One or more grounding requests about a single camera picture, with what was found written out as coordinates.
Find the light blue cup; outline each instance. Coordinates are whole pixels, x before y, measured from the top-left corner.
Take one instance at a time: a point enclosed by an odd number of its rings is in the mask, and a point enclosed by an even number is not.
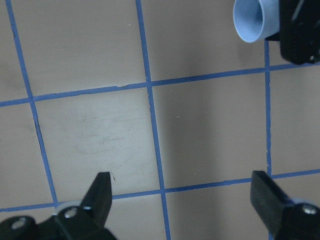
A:
[[[276,34],[280,29],[279,0],[235,0],[233,23],[247,43]]]

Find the black mechanical part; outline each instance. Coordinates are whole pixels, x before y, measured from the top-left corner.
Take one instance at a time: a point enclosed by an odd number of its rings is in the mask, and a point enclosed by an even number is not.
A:
[[[264,171],[252,173],[250,199],[274,240],[320,240],[320,209],[289,198]]]
[[[281,56],[291,63],[319,62],[319,9],[319,0],[279,0],[280,31],[266,40],[280,41]]]
[[[112,204],[111,177],[100,172],[80,206],[71,206],[36,224],[30,216],[0,223],[0,240],[116,240],[104,228]]]

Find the floor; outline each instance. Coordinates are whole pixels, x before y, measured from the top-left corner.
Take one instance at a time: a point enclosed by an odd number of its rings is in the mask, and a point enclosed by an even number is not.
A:
[[[120,240],[271,239],[252,170],[320,204],[320,68],[241,41],[233,3],[1,1],[0,220],[103,171]]]

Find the white cup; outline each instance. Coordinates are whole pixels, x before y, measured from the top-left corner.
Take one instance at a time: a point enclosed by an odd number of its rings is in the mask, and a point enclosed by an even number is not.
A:
[[[276,34],[280,30],[279,0],[235,0],[233,23],[247,43]]]

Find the white object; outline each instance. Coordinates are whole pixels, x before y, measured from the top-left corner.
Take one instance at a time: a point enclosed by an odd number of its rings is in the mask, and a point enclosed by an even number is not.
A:
[[[253,43],[279,32],[279,0],[235,0],[233,23],[240,38]]]

